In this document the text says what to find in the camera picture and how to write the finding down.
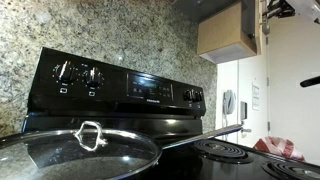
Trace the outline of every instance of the cabinet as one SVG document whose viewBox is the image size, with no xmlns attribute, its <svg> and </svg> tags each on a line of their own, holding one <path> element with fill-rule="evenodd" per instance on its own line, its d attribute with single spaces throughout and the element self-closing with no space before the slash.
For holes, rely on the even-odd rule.
<svg viewBox="0 0 320 180">
<path fill-rule="evenodd" d="M 199 24 L 198 50 L 214 63 L 261 54 L 260 2 L 241 0 Z"/>
</svg>

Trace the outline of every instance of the towel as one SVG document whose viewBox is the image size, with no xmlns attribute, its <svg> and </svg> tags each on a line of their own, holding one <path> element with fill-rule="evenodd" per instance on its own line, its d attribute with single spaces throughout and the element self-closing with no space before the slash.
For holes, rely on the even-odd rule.
<svg viewBox="0 0 320 180">
<path fill-rule="evenodd" d="M 304 161 L 302 153 L 294 146 L 293 142 L 288 139 L 279 137 L 264 137 L 254 145 L 254 149 L 276 154 L 285 158 Z"/>
</svg>

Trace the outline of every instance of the control knob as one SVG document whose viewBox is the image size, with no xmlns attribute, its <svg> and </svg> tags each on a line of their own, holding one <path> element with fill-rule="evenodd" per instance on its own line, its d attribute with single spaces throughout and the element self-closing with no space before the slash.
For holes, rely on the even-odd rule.
<svg viewBox="0 0 320 180">
<path fill-rule="evenodd" d="M 56 77 L 62 83 L 71 83 L 75 78 L 74 65 L 71 61 L 66 61 L 62 66 L 56 68 Z"/>
<path fill-rule="evenodd" d="M 97 67 L 93 67 L 85 74 L 85 82 L 89 87 L 98 87 L 101 84 L 101 72 Z"/>
<path fill-rule="evenodd" d="M 194 101 L 195 102 L 201 102 L 202 100 L 203 100 L 202 93 L 201 92 L 196 92 Z"/>
<path fill-rule="evenodd" d="M 184 93 L 184 100 L 185 100 L 185 101 L 192 101 L 192 99 L 193 99 L 193 92 L 187 90 L 187 91 Z"/>
</svg>

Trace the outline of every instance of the stove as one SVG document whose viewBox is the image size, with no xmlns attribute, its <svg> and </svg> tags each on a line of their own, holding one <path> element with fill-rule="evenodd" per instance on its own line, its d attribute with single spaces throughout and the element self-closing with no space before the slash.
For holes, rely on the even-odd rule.
<svg viewBox="0 0 320 180">
<path fill-rule="evenodd" d="M 43 48 L 22 132 L 79 129 L 83 121 L 136 131 L 162 145 L 202 134 L 201 87 Z M 163 150 L 137 179 L 320 179 L 320 167 L 218 139 Z"/>
</svg>

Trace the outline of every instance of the glass lid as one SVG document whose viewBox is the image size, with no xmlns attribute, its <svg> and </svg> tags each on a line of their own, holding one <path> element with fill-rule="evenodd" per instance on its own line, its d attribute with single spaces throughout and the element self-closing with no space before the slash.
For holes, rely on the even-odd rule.
<svg viewBox="0 0 320 180">
<path fill-rule="evenodd" d="M 161 146 L 147 136 L 86 121 L 79 131 L 1 138 L 0 179 L 118 179 L 147 169 L 160 156 Z"/>
</svg>

